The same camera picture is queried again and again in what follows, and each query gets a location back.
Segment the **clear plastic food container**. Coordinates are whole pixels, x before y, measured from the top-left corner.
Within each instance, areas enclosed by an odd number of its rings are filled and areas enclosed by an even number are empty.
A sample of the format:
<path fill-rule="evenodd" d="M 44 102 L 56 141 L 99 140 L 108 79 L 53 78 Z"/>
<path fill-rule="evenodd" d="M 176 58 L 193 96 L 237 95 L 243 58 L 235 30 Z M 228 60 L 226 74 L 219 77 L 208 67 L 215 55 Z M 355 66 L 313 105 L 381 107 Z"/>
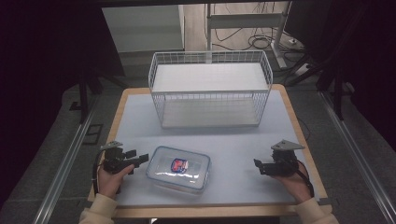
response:
<path fill-rule="evenodd" d="M 160 146 L 151 157 L 146 176 L 169 189 L 199 193 L 205 189 L 210 166 L 206 154 Z"/>

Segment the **person's left hand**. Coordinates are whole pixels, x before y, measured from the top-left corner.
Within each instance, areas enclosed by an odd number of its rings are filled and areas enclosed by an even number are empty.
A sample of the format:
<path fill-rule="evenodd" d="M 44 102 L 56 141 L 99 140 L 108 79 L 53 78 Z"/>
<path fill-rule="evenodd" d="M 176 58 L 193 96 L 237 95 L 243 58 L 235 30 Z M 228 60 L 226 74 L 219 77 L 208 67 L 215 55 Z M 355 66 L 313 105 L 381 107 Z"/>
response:
<path fill-rule="evenodd" d="M 131 173 L 133 169 L 134 165 L 132 164 L 116 174 L 111 174 L 101 167 L 98 173 L 98 192 L 110 199 L 115 199 L 123 178 Z"/>

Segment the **white metal desk frame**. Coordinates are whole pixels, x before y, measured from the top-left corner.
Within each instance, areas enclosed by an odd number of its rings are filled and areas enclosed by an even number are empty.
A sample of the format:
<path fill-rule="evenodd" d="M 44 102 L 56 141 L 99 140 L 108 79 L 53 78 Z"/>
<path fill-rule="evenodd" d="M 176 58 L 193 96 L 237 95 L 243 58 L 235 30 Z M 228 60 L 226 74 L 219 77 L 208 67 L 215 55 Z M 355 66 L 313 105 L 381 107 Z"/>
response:
<path fill-rule="evenodd" d="M 214 5 L 206 5 L 206 49 L 212 50 L 212 31 L 214 29 L 237 28 L 276 28 L 276 36 L 270 41 L 270 47 L 275 55 L 280 69 L 287 67 L 280 52 L 280 40 L 283 35 L 286 20 L 290 11 L 291 1 L 287 1 L 279 13 L 250 14 L 215 14 Z"/>

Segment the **black floor plate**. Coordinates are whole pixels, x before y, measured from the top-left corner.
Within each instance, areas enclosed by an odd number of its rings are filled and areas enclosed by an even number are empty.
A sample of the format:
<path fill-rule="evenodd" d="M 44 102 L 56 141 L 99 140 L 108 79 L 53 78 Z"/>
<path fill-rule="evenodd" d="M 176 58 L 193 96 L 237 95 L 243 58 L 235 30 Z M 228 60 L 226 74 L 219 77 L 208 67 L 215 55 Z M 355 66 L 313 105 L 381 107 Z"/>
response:
<path fill-rule="evenodd" d="M 99 142 L 103 124 L 91 124 L 83 138 L 83 145 L 94 146 Z"/>

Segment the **black stand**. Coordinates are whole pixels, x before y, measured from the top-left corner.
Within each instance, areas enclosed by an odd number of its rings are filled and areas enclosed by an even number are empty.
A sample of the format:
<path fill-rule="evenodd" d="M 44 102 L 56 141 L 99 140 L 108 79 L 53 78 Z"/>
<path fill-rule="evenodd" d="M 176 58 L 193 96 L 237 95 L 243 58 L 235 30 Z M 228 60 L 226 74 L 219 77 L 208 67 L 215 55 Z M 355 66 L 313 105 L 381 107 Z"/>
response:
<path fill-rule="evenodd" d="M 341 72 L 341 65 L 339 63 L 339 56 L 332 54 L 326 60 L 313 65 L 296 78 L 286 81 L 285 86 L 294 86 L 313 75 L 319 74 L 316 84 L 317 89 L 319 91 L 326 91 L 333 84 L 332 109 L 335 115 L 340 120 L 343 120 L 342 97 L 347 95 L 347 93 L 343 89 L 343 73 Z"/>
<path fill-rule="evenodd" d="M 88 91 L 93 94 L 101 94 L 103 85 L 99 80 L 99 75 L 93 69 L 81 72 L 78 80 L 79 101 L 73 102 L 70 106 L 71 111 L 80 111 L 80 123 L 83 123 L 88 117 L 89 104 L 88 104 Z"/>

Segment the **metal floor rail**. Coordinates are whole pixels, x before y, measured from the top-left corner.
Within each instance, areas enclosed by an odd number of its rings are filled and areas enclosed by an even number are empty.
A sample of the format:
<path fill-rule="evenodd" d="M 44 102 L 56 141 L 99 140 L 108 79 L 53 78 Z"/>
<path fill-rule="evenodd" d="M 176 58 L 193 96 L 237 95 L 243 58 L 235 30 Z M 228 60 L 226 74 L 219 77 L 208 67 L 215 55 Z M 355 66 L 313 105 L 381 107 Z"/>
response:
<path fill-rule="evenodd" d="M 64 188 L 65 181 L 70 174 L 73 163 L 77 157 L 79 149 L 82 145 L 82 141 L 88 128 L 92 122 L 94 109 L 97 106 L 97 100 L 93 99 L 89 104 L 88 115 L 85 120 L 78 126 L 78 130 L 74 135 L 72 143 L 66 150 L 64 158 L 62 159 L 58 170 L 49 185 L 49 189 L 40 204 L 39 209 L 36 212 L 33 224 L 48 224 L 50 217 L 54 211 L 56 203 L 58 202 L 62 190 Z"/>
<path fill-rule="evenodd" d="M 361 176 L 363 177 L 368 189 L 371 191 L 383 217 L 388 224 L 396 224 L 396 206 L 390 199 L 382 183 L 375 176 L 375 173 L 370 167 L 368 161 L 364 158 L 360 147 L 357 145 L 347 125 L 334 112 L 332 108 L 332 100 L 323 91 L 319 91 L 318 96 L 321 98 L 323 104 L 325 105 L 325 108 L 332 122 L 334 123 L 337 132 L 340 133 L 341 138 L 346 145 L 346 148 L 351 154 L 352 160 L 356 163 L 356 166 L 360 171 Z"/>

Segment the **white table mat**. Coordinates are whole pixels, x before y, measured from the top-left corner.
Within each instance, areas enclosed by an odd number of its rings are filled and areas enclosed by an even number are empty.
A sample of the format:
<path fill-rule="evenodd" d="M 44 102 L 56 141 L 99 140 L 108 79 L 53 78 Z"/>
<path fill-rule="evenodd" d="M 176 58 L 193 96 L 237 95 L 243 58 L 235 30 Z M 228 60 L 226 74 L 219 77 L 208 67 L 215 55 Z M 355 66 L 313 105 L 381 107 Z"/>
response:
<path fill-rule="evenodd" d="M 272 162 L 271 146 L 282 139 L 295 142 L 296 133 L 280 91 L 272 91 L 257 127 L 164 129 L 150 95 L 130 95 L 116 135 L 124 150 L 148 154 L 149 160 L 125 178 L 121 206 L 242 205 L 289 203 L 292 198 L 270 176 L 262 175 L 254 159 Z M 146 176 L 157 147 L 206 154 L 211 166 L 205 189 L 189 193 L 160 186 Z"/>

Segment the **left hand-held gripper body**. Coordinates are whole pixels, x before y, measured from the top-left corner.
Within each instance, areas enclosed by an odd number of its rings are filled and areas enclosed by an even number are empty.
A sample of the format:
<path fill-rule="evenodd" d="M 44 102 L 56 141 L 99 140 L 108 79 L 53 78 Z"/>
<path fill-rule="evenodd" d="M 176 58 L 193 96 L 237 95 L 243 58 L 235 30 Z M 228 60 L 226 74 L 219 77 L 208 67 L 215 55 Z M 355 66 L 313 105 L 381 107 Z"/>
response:
<path fill-rule="evenodd" d="M 118 141 L 111 141 L 104 146 L 101 146 L 101 149 L 105 153 L 104 158 L 104 170 L 111 173 L 116 174 L 126 168 L 127 161 L 133 158 L 125 158 L 123 149 L 121 148 L 122 143 Z"/>

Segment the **person's right hand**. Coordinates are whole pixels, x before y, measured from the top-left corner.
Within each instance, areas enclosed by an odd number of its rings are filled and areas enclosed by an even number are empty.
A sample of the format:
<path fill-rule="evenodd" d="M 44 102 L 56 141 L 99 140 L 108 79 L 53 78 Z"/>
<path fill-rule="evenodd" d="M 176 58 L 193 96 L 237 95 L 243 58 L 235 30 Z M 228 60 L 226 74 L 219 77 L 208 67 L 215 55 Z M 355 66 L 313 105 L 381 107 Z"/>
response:
<path fill-rule="evenodd" d="M 294 174 L 288 177 L 274 176 L 274 179 L 285 187 L 297 204 L 304 203 L 312 198 L 309 187 L 299 175 Z"/>

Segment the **white cabinet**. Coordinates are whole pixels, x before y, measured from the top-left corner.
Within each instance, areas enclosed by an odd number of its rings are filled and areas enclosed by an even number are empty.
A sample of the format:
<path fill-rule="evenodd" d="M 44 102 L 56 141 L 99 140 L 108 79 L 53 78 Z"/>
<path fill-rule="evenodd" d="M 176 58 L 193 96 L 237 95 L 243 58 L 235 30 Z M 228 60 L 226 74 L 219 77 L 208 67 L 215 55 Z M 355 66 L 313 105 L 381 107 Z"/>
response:
<path fill-rule="evenodd" d="M 118 52 L 185 48 L 182 5 L 103 7 Z"/>

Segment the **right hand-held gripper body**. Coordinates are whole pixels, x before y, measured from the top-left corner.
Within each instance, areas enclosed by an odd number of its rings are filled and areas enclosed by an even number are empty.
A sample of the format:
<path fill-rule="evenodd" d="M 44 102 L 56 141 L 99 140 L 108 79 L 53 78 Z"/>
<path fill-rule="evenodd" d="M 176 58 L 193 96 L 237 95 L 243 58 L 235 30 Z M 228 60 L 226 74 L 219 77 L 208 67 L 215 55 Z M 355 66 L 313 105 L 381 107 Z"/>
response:
<path fill-rule="evenodd" d="M 273 176 L 291 176 L 295 174 L 299 168 L 295 151 L 304 149 L 304 146 L 282 139 L 271 146 L 271 149 L 273 150 L 272 158 L 274 162 L 269 163 L 269 166 L 275 166 L 280 170 L 279 175 Z"/>

